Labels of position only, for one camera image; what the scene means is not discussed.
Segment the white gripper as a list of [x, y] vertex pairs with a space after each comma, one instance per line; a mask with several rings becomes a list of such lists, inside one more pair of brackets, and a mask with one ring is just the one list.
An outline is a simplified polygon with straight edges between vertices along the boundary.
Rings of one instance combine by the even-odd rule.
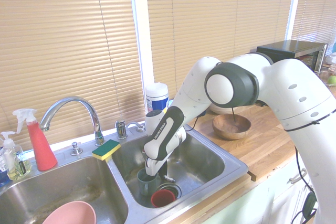
[[156, 161], [150, 158], [147, 158], [145, 161], [145, 171], [149, 176], [155, 176], [157, 173], [163, 178], [167, 176], [168, 169], [168, 158], [162, 161]]

